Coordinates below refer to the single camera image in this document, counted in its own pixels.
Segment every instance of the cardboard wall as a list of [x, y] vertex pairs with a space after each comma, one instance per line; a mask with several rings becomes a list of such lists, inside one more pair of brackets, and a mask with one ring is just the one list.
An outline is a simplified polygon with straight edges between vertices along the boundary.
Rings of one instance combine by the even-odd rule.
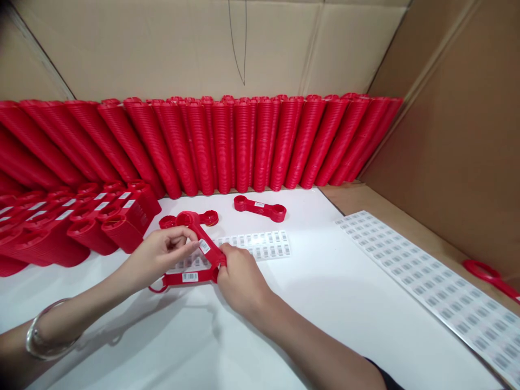
[[[518, 1], [475, 2], [361, 176], [396, 206], [469, 257], [497, 268], [517, 287], [519, 26]], [[405, 47], [400, 50], [407, 53]], [[378, 76], [378, 82], [387, 84], [381, 89], [396, 88], [390, 76]]]
[[[245, 86], [228, 0], [18, 0], [78, 99], [365, 92], [410, 0], [248, 0]], [[245, 2], [231, 1], [243, 72]]]

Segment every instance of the white surface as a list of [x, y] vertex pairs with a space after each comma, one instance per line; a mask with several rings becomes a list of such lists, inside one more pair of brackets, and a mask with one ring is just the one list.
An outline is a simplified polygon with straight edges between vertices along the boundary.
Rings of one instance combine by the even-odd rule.
[[[292, 256], [259, 262], [273, 290], [318, 327], [374, 360], [406, 390], [496, 390], [468, 349], [374, 264], [332, 221], [341, 217], [319, 190], [250, 194], [287, 207], [283, 223], [233, 208], [234, 194], [163, 199], [163, 212], [216, 210], [212, 239], [285, 229]], [[29, 267], [0, 281], [0, 332], [58, 299], [91, 287], [125, 259], [92, 255], [77, 267]], [[223, 303], [214, 284], [155, 295], [144, 290], [94, 324], [31, 388], [300, 389], [273, 348]]]

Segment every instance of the white label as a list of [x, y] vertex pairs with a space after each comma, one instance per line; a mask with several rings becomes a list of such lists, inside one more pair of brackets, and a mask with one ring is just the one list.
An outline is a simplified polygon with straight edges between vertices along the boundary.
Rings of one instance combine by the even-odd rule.
[[62, 220], [62, 219], [67, 218], [73, 211], [74, 211], [74, 209], [67, 210], [66, 212], [61, 214], [59, 217], [57, 217], [56, 220]]
[[35, 209], [39, 209], [41, 206], [43, 206], [45, 203], [47, 202], [38, 202], [36, 203], [33, 207], [31, 207], [29, 210], [35, 210]]
[[68, 206], [74, 204], [75, 201], [76, 201], [76, 199], [71, 199], [67, 203], [65, 203], [64, 205], [61, 205], [61, 206], [62, 207], [68, 207]]
[[123, 209], [129, 209], [134, 204], [135, 199], [130, 199], [124, 206]]
[[208, 253], [210, 251], [210, 249], [211, 249], [210, 246], [203, 239], [199, 240], [199, 244], [200, 244], [199, 248], [200, 248], [200, 250], [202, 251], [203, 254], [206, 254], [206, 253]]
[[34, 213], [32, 216], [30, 216], [29, 218], [27, 218], [26, 220], [31, 220], [34, 217], [37, 217], [37, 216], [39, 216], [41, 214], [45, 214], [46, 212], [47, 212], [46, 210], [38, 211], [38, 212]]
[[198, 281], [199, 281], [198, 272], [187, 272], [187, 273], [183, 274], [183, 283], [198, 282]]
[[107, 204], [109, 204], [110, 202], [103, 202], [103, 203], [100, 203], [98, 207], [96, 207], [94, 209], [94, 211], [100, 211], [102, 208], [104, 208]]
[[7, 206], [7, 207], [4, 207], [3, 209], [0, 210], [0, 215], [2, 215], [3, 213], [9, 211], [12, 209], [12, 206]]

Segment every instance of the bracelet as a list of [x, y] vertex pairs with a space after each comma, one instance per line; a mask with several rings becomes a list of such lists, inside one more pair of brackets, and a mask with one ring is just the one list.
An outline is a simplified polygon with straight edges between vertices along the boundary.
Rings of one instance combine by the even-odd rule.
[[81, 335], [70, 342], [49, 344], [41, 338], [38, 329], [36, 328], [38, 320], [41, 318], [41, 316], [51, 311], [56, 306], [59, 306], [63, 302], [67, 302], [68, 300], [70, 300], [70, 298], [59, 300], [57, 302], [54, 302], [52, 305], [47, 306], [32, 321], [32, 324], [29, 327], [29, 330], [27, 331], [27, 336], [25, 338], [25, 349], [33, 357], [44, 361], [58, 359], [67, 352], [69, 352], [72, 346], [76, 344], [76, 341], [80, 338]]

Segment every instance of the barcode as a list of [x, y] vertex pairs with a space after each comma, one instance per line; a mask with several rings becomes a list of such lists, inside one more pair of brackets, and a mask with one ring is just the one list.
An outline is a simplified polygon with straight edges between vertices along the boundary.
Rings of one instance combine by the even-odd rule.
[[76, 199], [71, 199], [69, 200], [67, 203], [65, 203], [64, 205], [61, 205], [62, 207], [68, 207], [70, 206], [71, 204], [74, 204], [74, 202], [76, 201]]
[[108, 205], [110, 202], [103, 202], [100, 203], [98, 207], [94, 209], [94, 211], [100, 211], [102, 208], [104, 208], [106, 205]]
[[206, 254], [210, 251], [210, 246], [207, 244], [206, 241], [204, 241], [203, 239], [200, 239], [199, 240], [199, 244], [200, 244], [200, 250], [202, 251], [203, 254]]
[[129, 209], [135, 202], [135, 199], [130, 199], [124, 206], [123, 209]]
[[183, 274], [183, 283], [186, 282], [198, 282], [199, 281], [199, 273], [198, 272], [187, 272]]

